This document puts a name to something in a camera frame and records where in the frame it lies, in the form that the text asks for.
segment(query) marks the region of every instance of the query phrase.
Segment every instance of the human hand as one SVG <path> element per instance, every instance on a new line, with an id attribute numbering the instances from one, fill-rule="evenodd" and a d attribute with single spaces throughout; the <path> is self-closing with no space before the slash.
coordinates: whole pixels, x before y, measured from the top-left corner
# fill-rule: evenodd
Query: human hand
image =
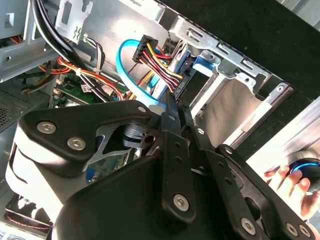
<path id="1" fill-rule="evenodd" d="M 320 207 L 320 191 L 306 195 L 310 187 L 309 179 L 300 181 L 303 175 L 300 170 L 286 177 L 289 170 L 288 166 L 282 166 L 276 172 L 265 173 L 264 179 L 302 220 L 310 219 Z"/>

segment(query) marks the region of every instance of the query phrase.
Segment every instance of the metal sheet panel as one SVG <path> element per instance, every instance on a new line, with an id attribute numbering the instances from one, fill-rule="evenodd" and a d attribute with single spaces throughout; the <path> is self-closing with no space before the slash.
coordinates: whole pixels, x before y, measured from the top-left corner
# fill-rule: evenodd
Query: metal sheet panel
<path id="1" fill-rule="evenodd" d="M 211 144 L 223 144 L 260 104 L 244 84 L 230 80 L 203 113 Z"/>
<path id="2" fill-rule="evenodd" d="M 0 0 L 0 39 L 24 32 L 28 1 Z"/>
<path id="3" fill-rule="evenodd" d="M 23 33 L 23 42 L 20 44 L 0 47 L 0 83 L 12 79 L 13 77 L 52 60 L 57 56 L 52 49 L 45 50 L 46 42 L 43 38 L 37 38 L 36 36 L 36 24 L 31 10 L 30 1 L 19 0 L 19 2 L 27 2 L 28 4 L 26 16 L 24 18 L 25 28 Z"/>
<path id="4" fill-rule="evenodd" d="M 308 24 L 320 31 L 319 0 L 277 0 Z"/>

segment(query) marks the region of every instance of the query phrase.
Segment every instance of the black knob with blue light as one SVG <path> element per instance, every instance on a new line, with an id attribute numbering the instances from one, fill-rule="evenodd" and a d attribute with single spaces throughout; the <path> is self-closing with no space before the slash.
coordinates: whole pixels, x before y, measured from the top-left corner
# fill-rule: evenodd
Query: black knob with blue light
<path id="1" fill-rule="evenodd" d="M 320 156 L 314 151 L 298 151 L 286 158 L 290 173 L 297 170 L 302 172 L 303 178 L 310 180 L 308 192 L 320 191 Z"/>

